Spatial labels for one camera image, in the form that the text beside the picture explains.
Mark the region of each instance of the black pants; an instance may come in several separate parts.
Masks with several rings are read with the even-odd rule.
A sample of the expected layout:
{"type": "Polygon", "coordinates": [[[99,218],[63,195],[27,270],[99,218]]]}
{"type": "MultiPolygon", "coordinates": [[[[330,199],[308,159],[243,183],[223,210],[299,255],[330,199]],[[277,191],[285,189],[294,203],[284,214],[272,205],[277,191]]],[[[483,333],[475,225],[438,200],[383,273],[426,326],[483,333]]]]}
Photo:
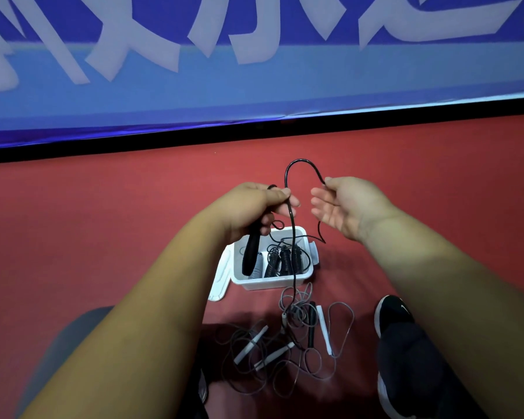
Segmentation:
{"type": "Polygon", "coordinates": [[[417,324],[388,326],[378,346],[378,369],[400,415],[487,418],[417,324]]]}
{"type": "MultiPolygon", "coordinates": [[[[39,366],[27,385],[18,404],[15,417],[21,416],[30,402],[43,389],[45,384],[52,378],[54,373],[72,354],[78,345],[95,329],[100,321],[112,310],[112,307],[101,307],[91,310],[78,317],[66,326],[54,339],[39,366]]],[[[206,409],[198,395],[198,381],[200,379],[200,367],[195,362],[188,379],[187,388],[181,401],[178,418],[183,419],[206,419],[206,409]]]]}

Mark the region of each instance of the jump rope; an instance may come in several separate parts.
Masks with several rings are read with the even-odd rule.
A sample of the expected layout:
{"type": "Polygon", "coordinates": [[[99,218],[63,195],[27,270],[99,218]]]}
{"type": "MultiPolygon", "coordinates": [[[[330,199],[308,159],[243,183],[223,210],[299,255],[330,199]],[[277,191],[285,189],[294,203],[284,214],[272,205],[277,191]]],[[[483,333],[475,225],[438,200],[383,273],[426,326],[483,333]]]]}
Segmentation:
{"type": "MultiPolygon", "coordinates": [[[[289,169],[295,163],[305,162],[311,165],[316,172],[320,182],[323,185],[326,185],[322,175],[320,174],[318,168],[314,165],[313,162],[307,159],[297,159],[292,161],[286,168],[286,173],[284,177],[284,187],[288,188],[288,174],[289,169]]],[[[270,185],[268,189],[276,187],[276,185],[270,185]]],[[[327,342],[327,349],[329,356],[334,360],[334,368],[331,373],[328,375],[321,375],[323,368],[323,361],[321,353],[314,348],[312,335],[314,334],[314,328],[318,325],[316,321],[316,316],[318,315],[317,307],[314,302],[311,302],[312,297],[312,283],[308,283],[303,290],[297,288],[297,274],[302,274],[308,270],[310,267],[311,257],[309,254],[304,251],[302,248],[295,244],[297,238],[313,238],[323,244],[326,243],[325,239],[322,237],[320,232],[321,221],[318,221],[317,231],[318,237],[312,235],[296,235],[295,234],[295,219],[293,216],[293,209],[291,207],[291,202],[289,198],[286,200],[287,208],[289,211],[289,218],[291,220],[292,227],[292,236],[284,237],[280,240],[276,240],[272,237],[270,232],[270,238],[274,241],[274,244],[270,244],[267,248],[268,251],[268,267],[264,273],[264,277],[270,276],[283,276],[283,275],[293,275],[293,285],[291,287],[284,288],[279,299],[279,308],[282,311],[282,328],[281,330],[273,336],[264,336],[264,333],[268,329],[268,324],[264,321],[258,321],[254,326],[249,329],[237,326],[235,324],[229,324],[235,331],[232,333],[231,337],[227,340],[220,341],[216,338],[216,342],[220,345],[229,344],[229,350],[222,362],[221,365],[221,376],[222,378],[229,383],[229,385],[236,390],[237,392],[244,395],[253,395],[262,391],[268,383],[271,382],[274,392],[283,398],[288,398],[294,391],[295,384],[300,374],[307,374],[312,376],[317,380],[327,380],[334,376],[336,372],[337,359],[339,359],[344,350],[346,340],[348,339],[349,331],[351,326],[355,322],[355,313],[353,309],[344,302],[334,302],[328,306],[327,311],[327,321],[321,311],[320,322],[323,333],[326,333],[329,339],[331,332],[331,317],[330,311],[333,306],[342,304],[345,306],[351,313],[351,322],[349,324],[348,330],[345,334],[344,340],[342,342],[340,350],[336,351],[331,347],[331,342],[327,342]],[[302,253],[308,259],[308,265],[302,267],[302,253]],[[278,270],[277,264],[281,263],[281,268],[278,270]],[[286,292],[292,289],[293,294],[289,295],[286,292]],[[295,335],[295,331],[303,330],[300,338],[295,335]],[[309,337],[308,346],[305,348],[302,345],[302,342],[309,337]],[[269,354],[269,348],[272,345],[278,345],[281,348],[271,354],[269,354]],[[292,349],[296,347],[299,351],[298,360],[293,359],[292,349]],[[311,370],[307,361],[307,355],[311,352],[314,352],[318,358],[318,368],[316,370],[311,370]],[[275,359],[283,356],[287,353],[286,358],[278,360],[276,363],[273,363],[275,359]],[[247,366],[240,366],[244,357],[247,357],[246,364],[247,366]],[[256,380],[259,385],[254,390],[243,390],[238,388],[232,380],[228,379],[225,374],[225,366],[229,361],[233,360],[233,365],[236,372],[240,375],[250,375],[256,380]],[[276,383],[280,374],[287,370],[287,366],[291,365],[296,369],[293,385],[291,389],[283,393],[281,392],[276,383]]],[[[277,230],[282,230],[285,227],[285,223],[281,220],[276,220],[272,223],[272,226],[277,230]]],[[[245,254],[243,259],[243,274],[250,276],[252,271],[256,268],[256,258],[253,259],[253,256],[258,257],[258,244],[260,240],[260,221],[255,222],[250,228],[250,237],[249,242],[245,248],[245,254]]]]}

